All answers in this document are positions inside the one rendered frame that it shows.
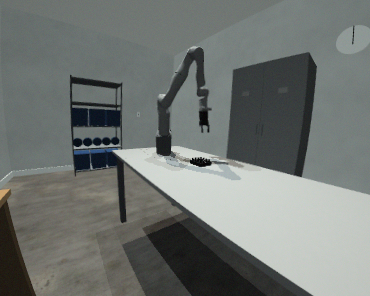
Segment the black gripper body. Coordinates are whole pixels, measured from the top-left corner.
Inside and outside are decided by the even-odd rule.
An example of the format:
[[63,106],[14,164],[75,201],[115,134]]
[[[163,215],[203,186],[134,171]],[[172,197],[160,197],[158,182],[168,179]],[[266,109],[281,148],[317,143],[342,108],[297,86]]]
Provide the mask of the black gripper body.
[[207,105],[200,105],[199,106],[199,125],[209,125],[209,122],[208,122],[208,111],[209,110],[206,110],[206,109],[211,109],[212,108],[208,108]]

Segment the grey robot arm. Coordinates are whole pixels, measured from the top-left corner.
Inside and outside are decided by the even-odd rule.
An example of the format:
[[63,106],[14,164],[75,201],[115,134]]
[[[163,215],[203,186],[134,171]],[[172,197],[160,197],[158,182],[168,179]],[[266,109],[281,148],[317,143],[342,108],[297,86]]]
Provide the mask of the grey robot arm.
[[[183,62],[179,66],[178,70],[174,74],[172,80],[171,80],[171,85],[170,88],[167,92],[167,94],[161,94],[159,95],[157,99],[157,109],[158,109],[158,117],[159,117],[159,134],[162,136],[169,135],[169,128],[170,128],[170,111],[169,107],[171,106],[176,94],[178,93],[179,89],[185,82],[188,72],[189,72],[189,67],[192,64],[192,62],[196,61],[197,64],[197,71],[196,71],[196,82],[197,82],[197,96],[198,97],[203,97],[202,99],[199,100],[199,106],[200,105],[207,105],[207,97],[209,94],[208,88],[203,88],[205,86],[205,77],[204,77],[204,51],[201,47],[191,47]],[[199,89],[199,87],[201,87]],[[163,108],[163,109],[159,104]]]

